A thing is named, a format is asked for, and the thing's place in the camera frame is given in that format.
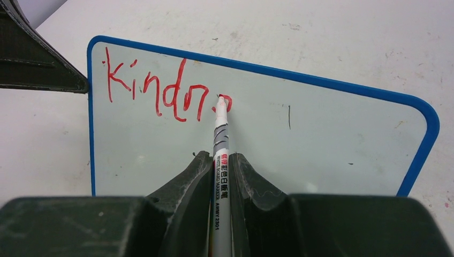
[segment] red spot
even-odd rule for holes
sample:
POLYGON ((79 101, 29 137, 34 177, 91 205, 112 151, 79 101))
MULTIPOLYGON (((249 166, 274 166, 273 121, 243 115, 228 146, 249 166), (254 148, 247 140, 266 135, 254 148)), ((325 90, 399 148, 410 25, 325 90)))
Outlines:
POLYGON ((134 67, 136 65, 136 63, 137 63, 137 59, 135 59, 134 62, 131 63, 131 65, 129 65, 129 67, 131 67, 131 68, 134 67))
MULTIPOLYGON (((222 95, 222 94, 219 94, 219 96, 222 96, 223 98, 225 98, 228 101, 227 112, 229 112, 230 109, 232 109, 232 98, 228 95, 222 95)), ((213 110, 213 112, 216 112, 216 107, 212 107, 211 109, 213 110)))
POLYGON ((186 119, 182 119, 182 118, 178 117, 178 114, 177 114, 177 96, 178 96, 178 91, 180 90, 181 78, 183 76, 185 64, 186 64, 186 59, 184 58, 183 60, 181 60, 180 68, 178 69, 177 82, 175 84, 166 86, 164 91, 162 92, 162 101, 164 103, 164 106, 166 106, 166 107, 173 106, 173 116, 179 122, 186 121, 186 119), (169 102, 167 102, 166 97, 167 97, 167 91, 171 88, 173 88, 173 98, 172 98, 172 101, 169 103, 169 102))
POLYGON ((189 91, 188 91, 188 93, 185 94, 185 101, 184 101, 184 105, 183 105, 184 111, 187 111, 189 108, 189 105, 191 105, 192 90, 194 90, 194 89, 203 89, 204 90, 202 97, 200 98, 199 108, 197 110, 197 120, 200 121, 200 117, 202 116, 203 103, 205 101, 205 97, 208 95, 210 90, 204 85, 189 86, 189 91))
POLYGON ((150 78, 151 74, 152 74, 151 72, 148 72, 148 75, 145 78, 145 81, 143 82, 143 93, 146 93, 150 83, 153 82, 153 80, 156 80, 156 115, 160 117, 162 113, 159 112, 159 78, 157 76, 153 76, 150 78))
POLYGON ((115 68, 113 72, 110 72, 110 56, 109 56, 109 50, 107 47, 105 48, 105 55, 107 57, 107 90, 109 92, 109 100, 112 102, 112 93, 110 89, 110 80, 119 82, 125 87, 128 91, 131 91, 131 89, 127 86, 125 82, 123 82, 121 79, 115 78, 115 74, 118 72, 118 70, 123 66, 124 63, 118 64, 118 66, 115 68))
POLYGON ((132 100, 135 100, 135 79, 132 80, 132 100))

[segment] blue border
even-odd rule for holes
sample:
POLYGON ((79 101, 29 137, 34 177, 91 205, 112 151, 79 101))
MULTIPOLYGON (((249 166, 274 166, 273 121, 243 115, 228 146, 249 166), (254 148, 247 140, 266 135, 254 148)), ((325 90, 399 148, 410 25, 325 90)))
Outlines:
POLYGON ((419 172, 424 165, 424 162, 429 155, 432 146, 437 139, 438 133, 440 131, 440 120, 435 110, 427 102, 423 101, 420 98, 417 98, 412 95, 406 95, 396 92, 391 92, 387 90, 371 88, 366 86, 360 86, 356 84, 351 84, 347 82, 331 80, 326 78, 320 78, 312 75, 306 75, 302 73, 284 71, 272 67, 266 67, 256 64, 244 63, 239 61, 234 61, 230 59, 225 59, 221 57, 208 56, 203 54, 196 54, 194 52, 188 52, 183 50, 177 50, 167 47, 159 47, 151 44, 139 43, 124 39, 118 39, 115 37, 108 36, 96 36, 88 44, 87 49, 87 64, 88 64, 88 82, 89 82, 89 91, 88 91, 88 117, 90 125, 90 158, 91 158, 91 169, 92 169, 92 195, 96 195, 95 188, 95 158, 94 158, 94 141, 93 141, 93 97, 92 97, 92 50, 96 43, 105 42, 109 44, 116 44, 119 46, 125 46, 130 48, 136 48, 145 51, 157 52, 159 54, 165 54, 170 56, 176 56, 180 58, 187 58, 192 60, 198 60, 204 63, 211 63, 215 65, 230 67, 234 69, 250 71, 254 73, 269 75, 273 77, 278 77, 282 79, 293 80, 297 82, 302 82, 306 84, 311 84, 314 86, 330 88, 334 90, 339 90, 343 92, 353 93, 357 95, 368 96, 376 99, 381 99, 389 102, 400 103, 404 105, 409 105, 419 110, 425 117, 427 122, 427 131, 424 136, 421 145, 416 153, 416 156, 411 163, 407 174, 405 175, 402 184, 400 185, 397 196, 408 196, 410 190, 418 177, 419 172))

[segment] white marker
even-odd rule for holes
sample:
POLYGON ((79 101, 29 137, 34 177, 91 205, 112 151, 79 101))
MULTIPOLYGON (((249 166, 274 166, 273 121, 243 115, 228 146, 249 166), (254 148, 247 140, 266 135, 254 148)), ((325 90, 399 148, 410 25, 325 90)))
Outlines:
POLYGON ((209 257, 232 257, 230 227, 229 133, 227 105, 220 96, 216 104, 213 141, 214 188, 211 199, 209 257))

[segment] red handwriting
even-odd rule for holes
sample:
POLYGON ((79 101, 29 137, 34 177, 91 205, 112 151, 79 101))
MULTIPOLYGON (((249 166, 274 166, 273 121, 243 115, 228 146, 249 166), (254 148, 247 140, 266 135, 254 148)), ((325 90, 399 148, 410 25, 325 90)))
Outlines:
MULTIPOLYGON (((124 80, 117 77, 117 72, 123 67, 124 63, 119 63, 117 65, 117 67, 114 69, 114 71, 111 71, 111 60, 110 60, 110 55, 109 55, 109 49, 107 47, 105 48, 105 55, 106 55, 106 61, 102 61, 102 63, 105 64, 107 62, 107 87, 108 87, 109 101, 113 102, 113 100, 112 100, 112 81, 120 83, 129 92, 132 91, 132 100, 135 100, 136 99, 136 79, 132 80, 132 89, 131 89, 124 82, 124 80)), ((175 84, 167 85, 166 87, 164 87, 164 89, 162 91, 162 102, 163 102, 164 106, 171 107, 173 109, 173 117, 176 120, 178 120, 179 122, 187 121, 186 118, 181 118, 178 116, 178 103, 177 103, 178 93, 181 89, 181 80, 183 78, 184 67, 186 65, 186 61, 187 60, 185 58, 181 60, 180 66, 178 68, 177 80, 176 80, 175 84), (171 101, 168 101, 169 100, 168 93, 169 93, 169 90, 171 90, 171 89, 173 89, 173 91, 171 91, 173 94, 171 97, 171 101)), ((137 65, 137 63, 138 63, 138 60, 135 59, 129 65, 129 67, 133 68, 137 65)), ((152 82, 156 83, 156 102, 155 102, 156 115, 158 117, 161 117, 162 113, 160 112, 160 80, 156 75, 152 76, 152 72, 148 72, 147 76, 145 77, 145 79, 143 81, 143 90, 140 89, 140 93, 145 94, 148 91, 148 87, 150 86, 150 84, 152 82)), ((209 94, 209 91, 210 91, 207 86, 204 86, 201 84, 189 86, 188 92, 185 93, 185 96, 184 96, 183 111, 187 111, 189 109, 189 107, 191 105, 193 91, 196 89, 203 90, 203 93, 200 97, 199 106, 197 109, 197 116, 196 116, 197 121, 200 121, 201 116, 202 116, 203 104, 205 102, 205 98, 207 97, 207 95, 209 94)), ((229 112, 230 109, 232 108, 232 98, 225 94, 220 94, 219 96, 223 96, 228 101, 227 112, 229 112)), ((216 112, 215 107, 212 107, 211 109, 214 112, 216 112)))

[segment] whiteboard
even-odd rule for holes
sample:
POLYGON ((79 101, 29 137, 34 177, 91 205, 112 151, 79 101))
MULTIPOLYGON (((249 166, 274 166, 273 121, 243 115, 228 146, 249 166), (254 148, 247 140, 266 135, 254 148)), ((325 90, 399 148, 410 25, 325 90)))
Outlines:
POLYGON ((440 127, 414 96, 271 67, 106 36, 87 58, 93 195, 147 195, 212 152, 218 94, 231 152, 285 193, 408 195, 440 127))

